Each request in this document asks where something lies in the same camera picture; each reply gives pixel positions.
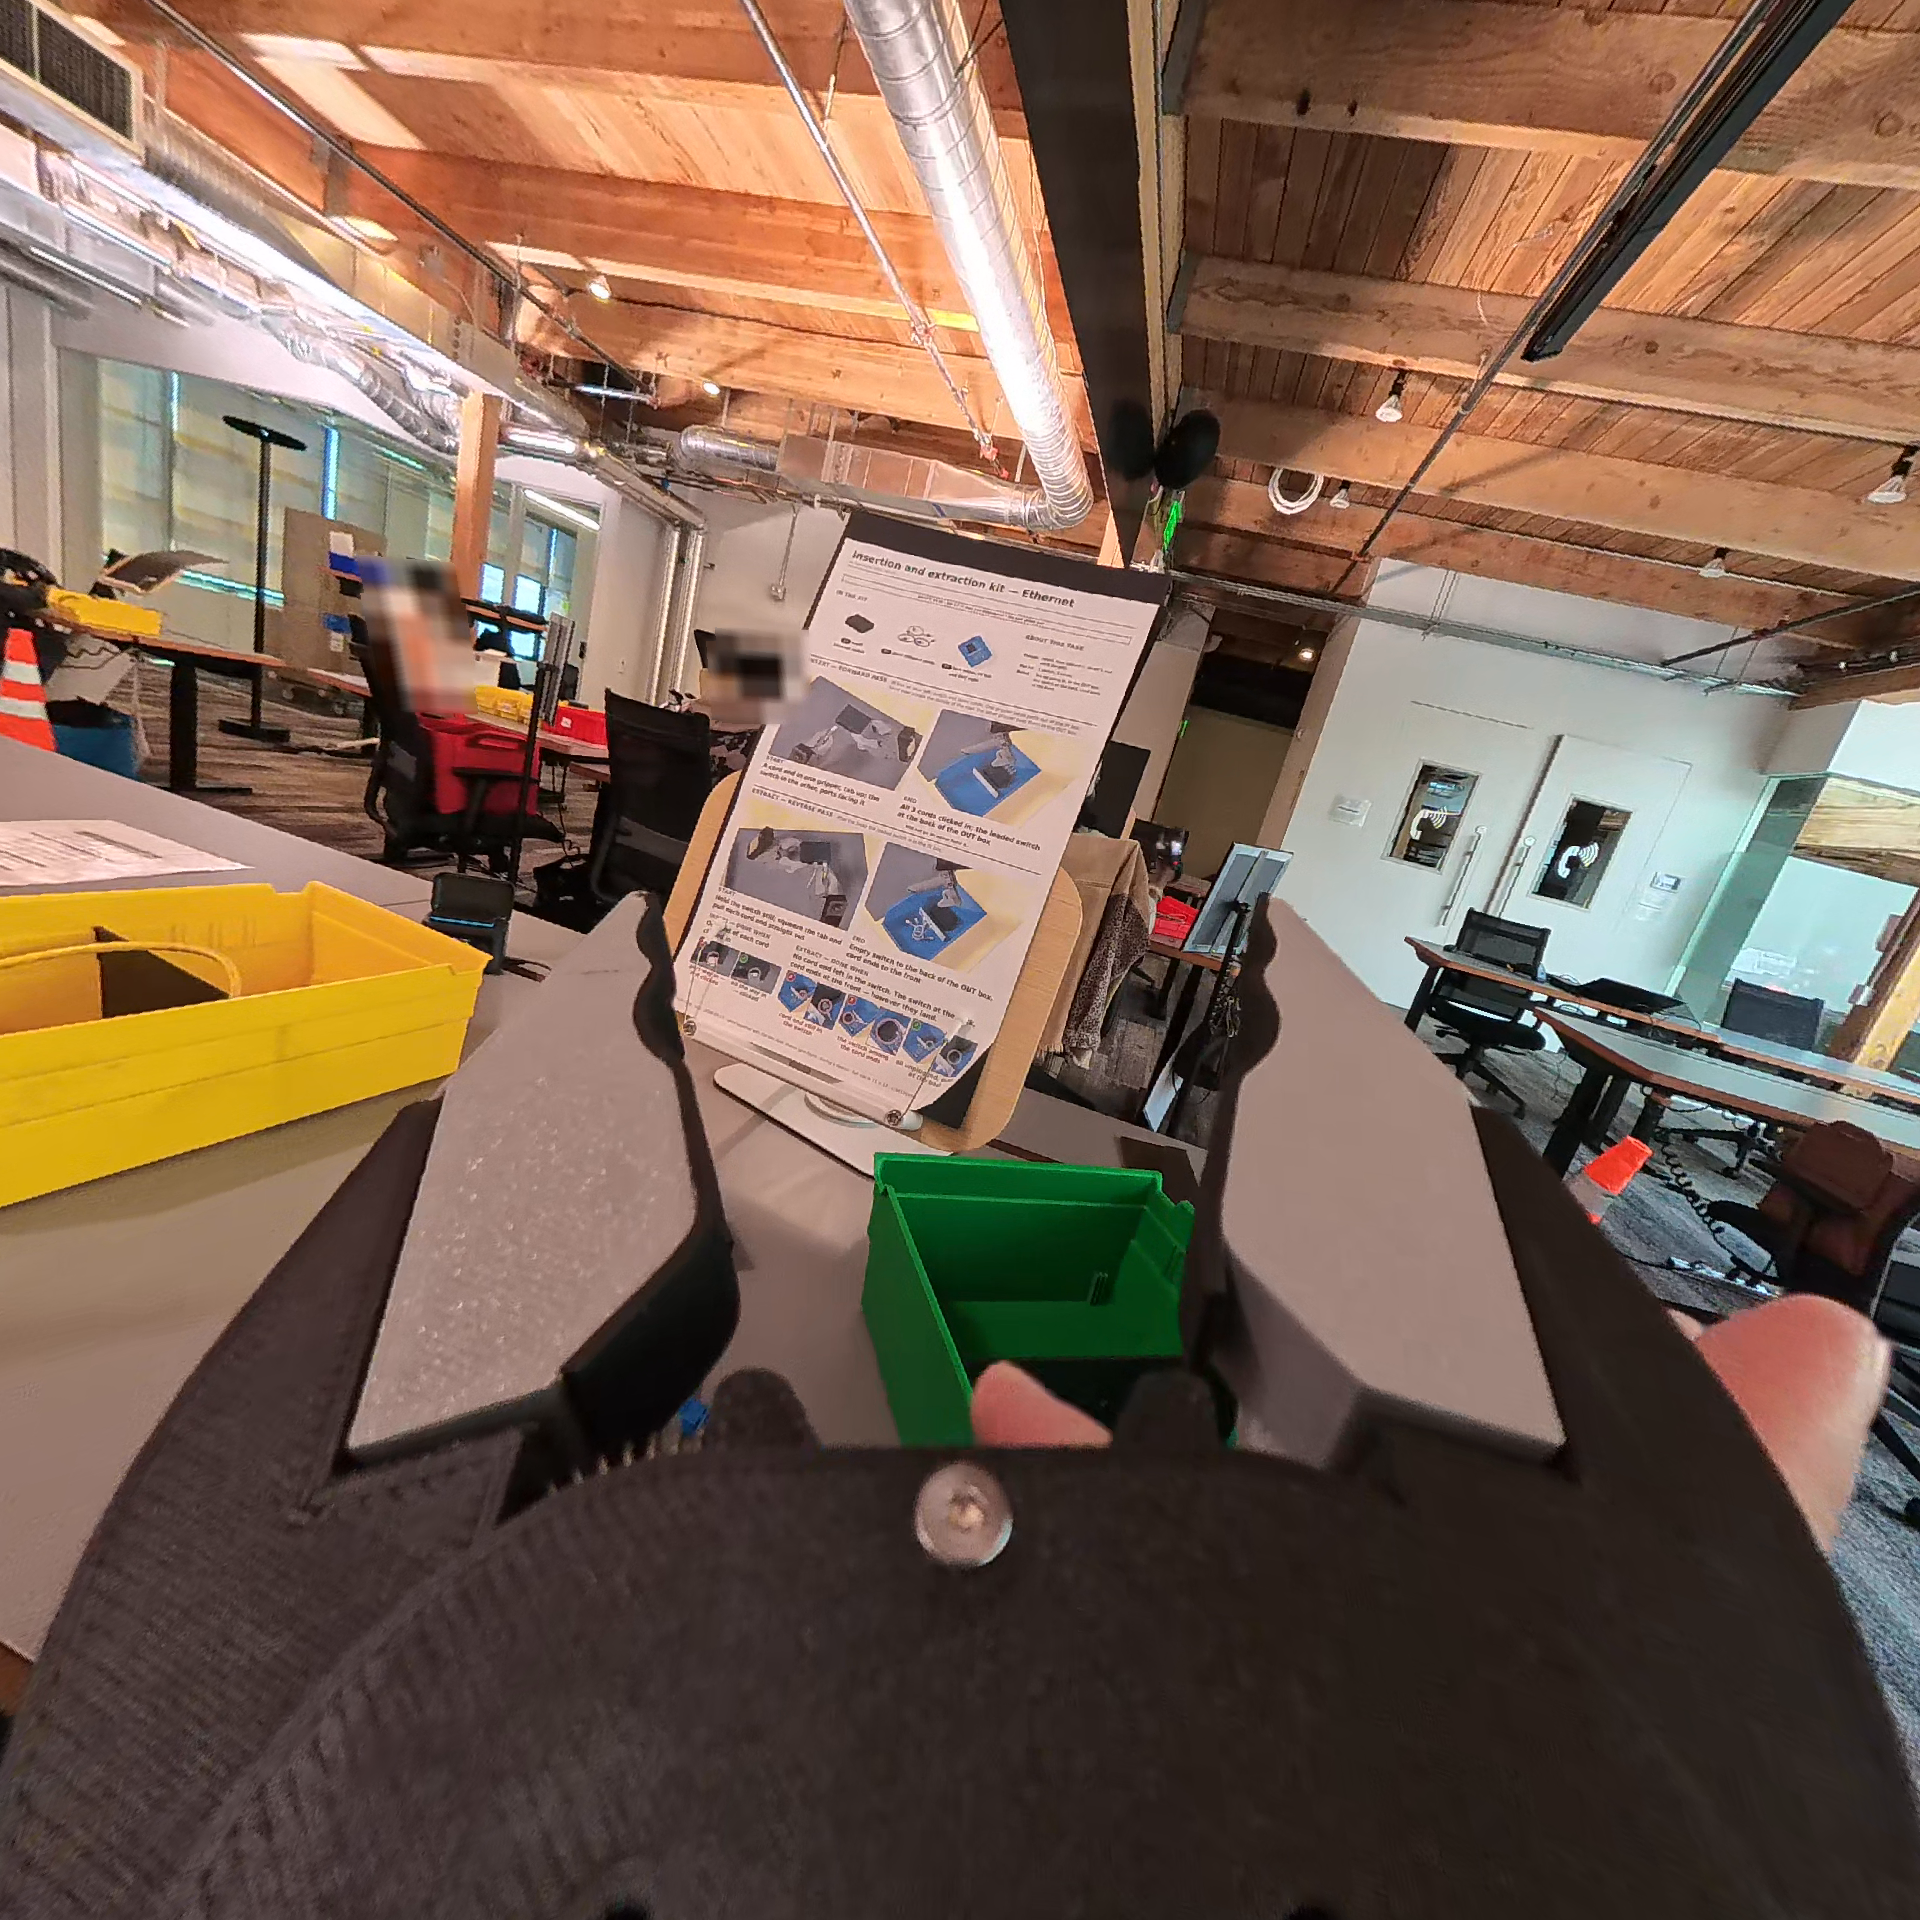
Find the black label printer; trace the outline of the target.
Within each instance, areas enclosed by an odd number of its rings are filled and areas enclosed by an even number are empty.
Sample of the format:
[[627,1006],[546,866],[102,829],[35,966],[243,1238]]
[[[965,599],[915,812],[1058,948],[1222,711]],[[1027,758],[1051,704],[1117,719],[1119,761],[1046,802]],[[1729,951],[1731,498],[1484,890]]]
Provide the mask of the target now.
[[442,871],[429,882],[423,925],[481,951],[486,957],[486,974],[495,976],[509,960],[513,912],[515,886],[507,879]]

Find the grey panel on tripod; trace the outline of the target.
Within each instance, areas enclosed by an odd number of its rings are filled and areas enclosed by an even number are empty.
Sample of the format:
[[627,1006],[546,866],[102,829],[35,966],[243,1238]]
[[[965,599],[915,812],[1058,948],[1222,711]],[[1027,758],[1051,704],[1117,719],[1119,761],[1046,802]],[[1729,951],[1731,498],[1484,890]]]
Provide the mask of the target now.
[[1172,919],[1157,922],[1149,951],[1169,960],[1166,1022],[1138,1113],[1147,1128],[1177,1134],[1190,1095],[1215,1089],[1238,1031],[1236,970],[1287,866],[1281,848],[1235,842],[1198,901],[1163,901]]

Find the leopard print cloth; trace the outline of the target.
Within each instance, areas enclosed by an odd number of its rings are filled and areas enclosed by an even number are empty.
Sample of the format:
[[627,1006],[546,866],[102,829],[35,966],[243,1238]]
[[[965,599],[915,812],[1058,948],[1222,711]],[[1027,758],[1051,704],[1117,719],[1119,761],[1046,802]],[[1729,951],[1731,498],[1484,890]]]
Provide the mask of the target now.
[[1071,960],[1042,1031],[1042,1054],[1089,1061],[1102,1044],[1114,1000],[1146,957],[1159,897],[1133,837],[1076,831],[1062,855],[1082,904]]

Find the person's right hand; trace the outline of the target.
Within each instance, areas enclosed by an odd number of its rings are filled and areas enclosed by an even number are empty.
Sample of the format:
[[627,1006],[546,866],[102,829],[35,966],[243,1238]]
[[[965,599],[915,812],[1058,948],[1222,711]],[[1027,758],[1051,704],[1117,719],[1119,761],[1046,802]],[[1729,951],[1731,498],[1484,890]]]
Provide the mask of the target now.
[[[1817,1548],[1831,1551],[1889,1384],[1883,1334],[1859,1311],[1806,1293],[1748,1305],[1711,1326],[1681,1309],[1669,1317],[1739,1405]],[[972,1438],[983,1448],[1110,1441],[1106,1425],[1012,1362],[987,1367],[974,1383]]]

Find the silver duct pipe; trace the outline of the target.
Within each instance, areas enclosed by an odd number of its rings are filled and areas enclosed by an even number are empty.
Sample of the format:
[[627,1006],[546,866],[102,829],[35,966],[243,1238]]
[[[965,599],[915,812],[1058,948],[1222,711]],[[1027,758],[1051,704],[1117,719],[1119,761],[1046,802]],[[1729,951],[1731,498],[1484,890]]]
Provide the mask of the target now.
[[1098,500],[1050,329],[1044,279],[1025,240],[959,6],[845,1],[845,13],[1038,477],[1020,522],[1050,535],[1070,529]]

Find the yellow plastic bin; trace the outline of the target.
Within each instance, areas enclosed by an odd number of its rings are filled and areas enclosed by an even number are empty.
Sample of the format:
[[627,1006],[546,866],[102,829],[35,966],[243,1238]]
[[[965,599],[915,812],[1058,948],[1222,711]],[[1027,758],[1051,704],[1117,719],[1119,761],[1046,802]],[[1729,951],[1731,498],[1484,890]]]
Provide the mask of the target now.
[[[93,953],[179,953],[229,998],[101,1018]],[[451,1074],[486,957],[322,882],[2,908],[2,1201]]]

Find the black office chair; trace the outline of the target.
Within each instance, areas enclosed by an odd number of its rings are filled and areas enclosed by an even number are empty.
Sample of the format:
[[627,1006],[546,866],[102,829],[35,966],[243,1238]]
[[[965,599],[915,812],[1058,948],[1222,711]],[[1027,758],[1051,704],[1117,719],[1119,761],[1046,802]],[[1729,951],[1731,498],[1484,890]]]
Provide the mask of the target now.
[[607,693],[607,780],[593,818],[587,882],[598,904],[667,897],[713,786],[711,719]]
[[1460,1041],[1444,1055],[1457,1078],[1478,1078],[1514,1118],[1527,1102],[1494,1068],[1498,1054],[1539,1054],[1548,1034],[1533,1016],[1545,985],[1545,927],[1468,910],[1450,946],[1419,946],[1426,970],[1406,1012],[1406,1025],[1425,1022]]
[[540,804],[534,740],[465,712],[413,711],[394,645],[369,630],[354,647],[375,712],[363,812],[382,833],[385,866],[439,857],[465,871],[483,858],[501,878],[529,842],[565,842],[565,826]]

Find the striped orange traffic cone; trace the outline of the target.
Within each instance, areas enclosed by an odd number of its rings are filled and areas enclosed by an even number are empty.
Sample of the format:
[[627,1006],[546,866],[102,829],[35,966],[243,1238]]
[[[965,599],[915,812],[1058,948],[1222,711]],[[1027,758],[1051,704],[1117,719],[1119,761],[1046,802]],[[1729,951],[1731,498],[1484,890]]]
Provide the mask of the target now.
[[18,625],[7,628],[0,698],[2,738],[22,748],[59,753],[46,688],[39,672],[35,638]]

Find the wooden office desk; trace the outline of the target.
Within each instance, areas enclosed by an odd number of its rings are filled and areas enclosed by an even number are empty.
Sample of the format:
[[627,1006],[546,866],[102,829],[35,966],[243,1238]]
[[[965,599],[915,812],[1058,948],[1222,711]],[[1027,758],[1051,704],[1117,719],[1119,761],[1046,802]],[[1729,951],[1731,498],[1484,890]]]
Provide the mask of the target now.
[[1796,1084],[1778,1071],[1721,1062],[1700,1049],[1638,1038],[1613,1023],[1541,1010],[1569,1050],[1586,1061],[1542,1158],[1551,1172],[1569,1172],[1578,1149],[1612,1093],[1644,1087],[1647,1095],[1691,1096],[1726,1113],[1767,1120],[1786,1130],[1807,1130],[1823,1122],[1849,1122],[1878,1137],[1889,1151],[1915,1170],[1918,1118],[1871,1103],[1863,1096]]

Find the green plastic bin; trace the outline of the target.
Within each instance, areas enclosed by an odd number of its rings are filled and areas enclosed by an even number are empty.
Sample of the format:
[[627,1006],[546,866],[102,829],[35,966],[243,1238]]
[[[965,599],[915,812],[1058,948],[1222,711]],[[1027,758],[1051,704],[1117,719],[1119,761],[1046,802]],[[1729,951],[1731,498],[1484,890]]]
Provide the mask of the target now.
[[879,1156],[861,1311],[911,1448],[1103,1448],[1183,1359],[1190,1176]]

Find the white paper sheet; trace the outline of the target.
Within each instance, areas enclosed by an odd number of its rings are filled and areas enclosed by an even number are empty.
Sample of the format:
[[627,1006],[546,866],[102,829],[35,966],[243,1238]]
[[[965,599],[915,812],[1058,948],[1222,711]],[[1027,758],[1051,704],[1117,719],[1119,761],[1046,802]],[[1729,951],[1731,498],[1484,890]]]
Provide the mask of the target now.
[[174,874],[241,872],[243,861],[206,853],[127,823],[4,821],[2,888],[46,893],[151,886]]

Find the printed instruction sheet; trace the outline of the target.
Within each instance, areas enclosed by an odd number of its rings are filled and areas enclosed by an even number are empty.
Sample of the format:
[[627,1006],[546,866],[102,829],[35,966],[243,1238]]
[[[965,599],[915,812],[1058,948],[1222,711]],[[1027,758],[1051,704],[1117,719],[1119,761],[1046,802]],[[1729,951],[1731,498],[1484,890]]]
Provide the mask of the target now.
[[990,1050],[1169,578],[853,512],[677,960],[702,1044],[871,1120]]

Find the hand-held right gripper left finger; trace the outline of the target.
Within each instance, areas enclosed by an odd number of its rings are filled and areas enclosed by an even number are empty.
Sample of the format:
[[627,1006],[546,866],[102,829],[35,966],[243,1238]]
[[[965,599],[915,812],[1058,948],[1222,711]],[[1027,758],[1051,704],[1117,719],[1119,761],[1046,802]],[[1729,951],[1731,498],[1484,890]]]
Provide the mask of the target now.
[[517,1433],[634,1463],[725,1358],[733,1237],[675,985],[630,895],[445,1084],[349,1461]]

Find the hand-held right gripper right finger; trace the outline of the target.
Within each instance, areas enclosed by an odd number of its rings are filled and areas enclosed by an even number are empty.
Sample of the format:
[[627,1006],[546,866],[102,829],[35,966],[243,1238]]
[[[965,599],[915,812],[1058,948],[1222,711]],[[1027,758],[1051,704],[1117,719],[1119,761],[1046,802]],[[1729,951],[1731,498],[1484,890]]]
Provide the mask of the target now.
[[1255,914],[1188,1249],[1188,1358],[1242,1448],[1337,1469],[1385,1425],[1566,1441],[1474,1103],[1285,901]]

